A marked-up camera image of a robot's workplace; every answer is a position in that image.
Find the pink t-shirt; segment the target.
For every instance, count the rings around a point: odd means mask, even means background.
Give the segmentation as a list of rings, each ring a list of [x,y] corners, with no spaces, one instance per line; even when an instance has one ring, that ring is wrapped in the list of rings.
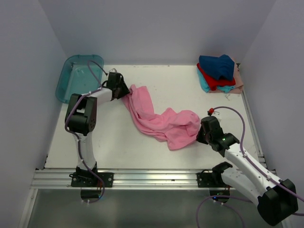
[[[154,111],[146,86],[130,86],[130,93],[122,98],[136,128],[144,135],[166,142],[169,150],[179,150],[192,144],[200,129],[199,116],[190,110],[175,112],[167,108],[162,114]]]

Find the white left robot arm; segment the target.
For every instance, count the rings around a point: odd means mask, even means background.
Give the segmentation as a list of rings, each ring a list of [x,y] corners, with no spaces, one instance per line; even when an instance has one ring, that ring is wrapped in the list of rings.
[[[121,99],[130,93],[124,77],[118,72],[109,72],[99,88],[85,94],[72,94],[65,117],[65,130],[76,142],[78,164],[76,173],[82,175],[87,186],[98,183],[97,161],[94,157],[92,135],[97,123],[99,105]]]

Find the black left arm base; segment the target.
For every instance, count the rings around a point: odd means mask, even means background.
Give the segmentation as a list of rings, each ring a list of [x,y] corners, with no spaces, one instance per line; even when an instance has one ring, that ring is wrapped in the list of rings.
[[[72,179],[71,186],[80,187],[80,188],[84,188],[84,187],[111,188],[113,186],[114,173],[98,172],[96,167],[92,169],[92,172],[95,175],[93,175],[88,170],[83,170],[77,167],[75,172],[69,174],[69,177]]]

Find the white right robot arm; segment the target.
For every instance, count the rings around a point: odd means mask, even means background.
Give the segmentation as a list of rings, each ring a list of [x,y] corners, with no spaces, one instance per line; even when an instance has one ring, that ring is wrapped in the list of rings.
[[[226,158],[211,172],[197,173],[199,187],[235,188],[256,205],[259,215],[271,226],[298,211],[295,185],[289,179],[277,177],[254,159],[233,134],[223,132],[216,117],[201,120],[197,141]]]

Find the teal plastic bin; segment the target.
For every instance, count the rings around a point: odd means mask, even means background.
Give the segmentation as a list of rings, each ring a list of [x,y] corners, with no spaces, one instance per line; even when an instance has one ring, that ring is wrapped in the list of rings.
[[[84,94],[99,87],[102,80],[104,60],[99,55],[74,55],[62,68],[56,88],[56,98],[69,103],[72,94]]]

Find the red folded t-shirt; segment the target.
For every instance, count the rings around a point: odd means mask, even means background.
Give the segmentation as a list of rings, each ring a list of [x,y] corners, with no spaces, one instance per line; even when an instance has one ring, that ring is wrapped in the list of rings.
[[[199,63],[197,63],[197,68],[203,74],[203,77],[205,78],[212,91],[216,90],[217,86],[235,86],[236,84],[234,79],[232,79],[232,81],[226,80],[225,78],[219,80],[214,79],[202,70]]]

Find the light blue folded t-shirt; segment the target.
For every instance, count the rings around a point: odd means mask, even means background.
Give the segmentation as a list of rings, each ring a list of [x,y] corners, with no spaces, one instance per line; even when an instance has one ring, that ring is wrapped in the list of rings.
[[[212,93],[212,92],[223,92],[223,93],[229,93],[230,91],[232,91],[235,86],[217,86],[216,90],[212,91],[211,88],[209,87],[209,85],[207,84],[205,78],[203,77],[203,74],[197,69],[197,74],[198,74],[198,78],[199,78],[199,83],[200,83],[200,87],[201,89],[206,92],[206,93]]]

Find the beige folded t-shirt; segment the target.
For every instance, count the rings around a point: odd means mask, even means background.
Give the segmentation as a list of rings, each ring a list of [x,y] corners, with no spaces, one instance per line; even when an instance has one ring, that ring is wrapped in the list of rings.
[[[243,92],[244,84],[243,84],[243,81],[241,79],[239,68],[237,66],[236,60],[233,57],[231,57],[231,59],[234,61],[233,77],[234,77],[234,80],[235,80],[236,84],[235,84],[234,89],[229,91],[229,94],[241,94]]]

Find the dark blue folded t-shirt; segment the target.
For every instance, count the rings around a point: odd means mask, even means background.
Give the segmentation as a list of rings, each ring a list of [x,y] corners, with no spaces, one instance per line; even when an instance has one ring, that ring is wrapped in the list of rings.
[[[207,75],[216,80],[233,80],[235,62],[228,55],[199,56],[199,65]]]

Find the aluminium mounting rail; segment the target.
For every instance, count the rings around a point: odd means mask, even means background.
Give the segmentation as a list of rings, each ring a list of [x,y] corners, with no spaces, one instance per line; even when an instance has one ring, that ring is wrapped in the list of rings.
[[[72,189],[69,177],[73,169],[44,169],[34,172],[32,189]],[[109,190],[196,190],[200,170],[99,170],[100,174],[113,174]]]

